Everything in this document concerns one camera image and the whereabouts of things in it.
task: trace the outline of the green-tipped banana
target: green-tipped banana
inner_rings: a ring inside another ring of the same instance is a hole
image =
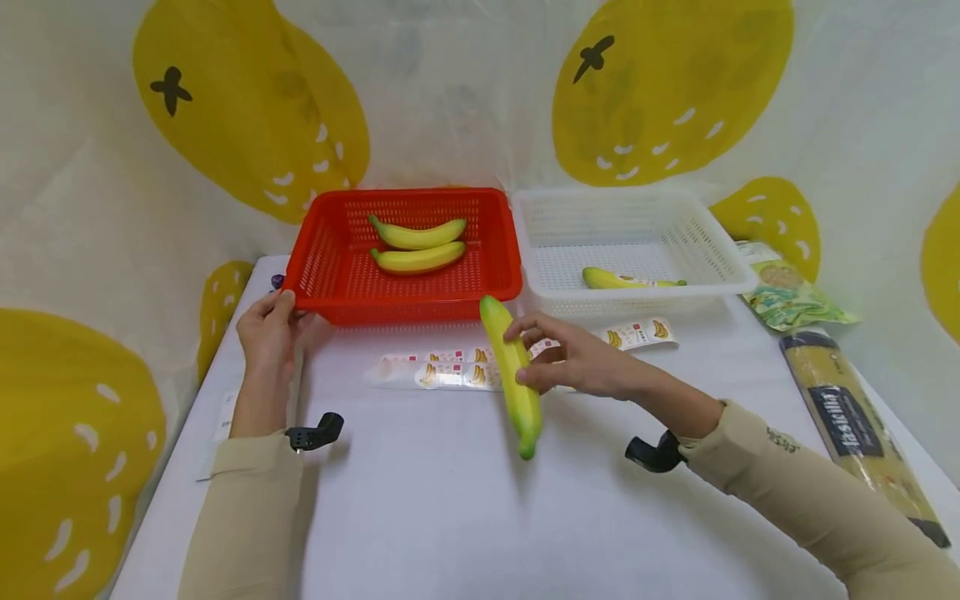
[[[420,275],[430,273],[441,267],[455,262],[464,255],[467,244],[450,242],[430,250],[416,250],[412,252],[380,252],[376,248],[370,250],[376,265],[392,275]]]
[[[591,290],[615,290],[622,288],[637,287],[677,287],[686,285],[683,279],[677,281],[666,281],[662,279],[638,279],[629,275],[622,275],[596,267],[586,267],[584,269],[584,283]]]
[[[507,399],[507,414],[510,424],[520,437],[520,458],[529,461],[537,451],[537,439],[543,429],[540,413],[540,394],[525,385],[516,383],[516,372],[530,364],[527,349],[519,340],[504,342],[503,334],[513,322],[510,311],[492,296],[480,300],[480,319],[483,321],[496,363],[500,367],[503,395]]]
[[[389,223],[381,223],[371,215],[370,223],[380,239],[392,248],[400,250],[428,250],[452,242],[467,228],[467,219],[453,219],[431,229],[408,229]]]

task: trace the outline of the tabletop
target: tabletop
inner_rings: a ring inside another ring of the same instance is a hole
[[[283,273],[260,259],[234,321]],[[678,347],[636,355],[708,394],[733,398],[827,454],[770,335],[738,299],[670,318]],[[543,398],[530,462],[516,455],[502,395],[380,390],[362,373],[382,354],[484,346],[480,324],[311,334],[299,423],[327,411],[341,439],[304,454],[292,598],[845,598],[792,540],[686,468],[652,474],[623,457],[662,426],[634,404]],[[244,359],[231,324],[187,417],[111,598],[175,598],[207,482],[196,481]],[[960,542],[960,492],[876,392],[948,535]],[[948,550],[960,562],[960,551]]]

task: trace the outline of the right hand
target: right hand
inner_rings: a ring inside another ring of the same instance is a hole
[[[516,382],[541,394],[565,385],[592,396],[618,400],[637,400],[645,391],[656,388],[669,374],[614,348],[574,324],[554,319],[541,312],[523,315],[507,328],[503,339],[510,342],[522,336],[530,346],[543,339],[560,342],[537,355],[530,366],[516,373]]]

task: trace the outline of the yellow lemon print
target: yellow lemon print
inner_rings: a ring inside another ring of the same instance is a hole
[[[133,352],[55,315],[0,309],[0,331],[3,595],[92,598],[163,448],[153,377]]]
[[[710,211],[733,239],[765,242],[807,281],[817,280],[820,228],[792,182],[779,177],[750,181]]]
[[[201,382],[227,333],[230,317],[252,272],[253,264],[234,260],[217,267],[206,279],[200,300],[200,347],[197,348],[197,373]]]
[[[920,275],[926,301],[940,325],[960,344],[960,186],[944,201],[924,235]]]
[[[370,160],[363,109],[333,58],[270,0],[158,0],[133,73],[167,141],[242,203],[297,224]]]
[[[557,160],[589,185],[703,167],[763,112],[792,38],[790,0],[611,0],[560,69]]]

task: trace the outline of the green snack bag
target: green snack bag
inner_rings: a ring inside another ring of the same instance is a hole
[[[815,323],[857,323],[859,319],[833,304],[804,279],[793,265],[763,242],[737,242],[760,284],[743,299],[771,329],[788,331]]]

